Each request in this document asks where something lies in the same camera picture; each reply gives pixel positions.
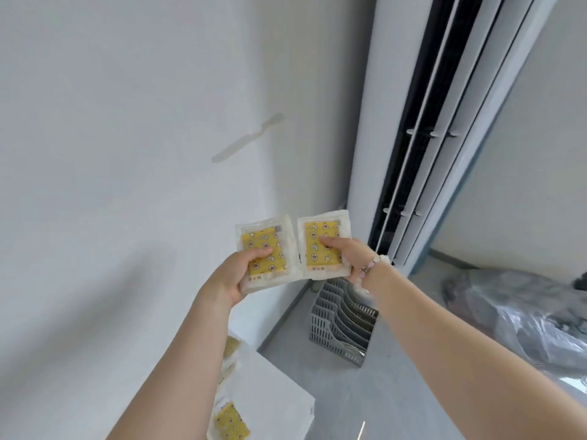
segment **bracelet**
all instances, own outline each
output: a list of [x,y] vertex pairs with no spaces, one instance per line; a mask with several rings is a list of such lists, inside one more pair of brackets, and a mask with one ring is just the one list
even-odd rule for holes
[[358,288],[362,288],[361,287],[361,282],[363,282],[363,278],[365,276],[367,276],[367,273],[369,273],[369,271],[375,266],[375,264],[377,264],[380,261],[386,262],[389,265],[392,264],[392,262],[389,260],[389,257],[388,256],[385,256],[385,255],[377,255],[377,256],[375,256],[375,258],[373,258],[373,260],[371,260],[369,262],[369,264],[367,264],[366,266],[361,267],[361,272],[359,273],[359,277],[357,278],[357,281],[356,281],[356,284],[355,284]]

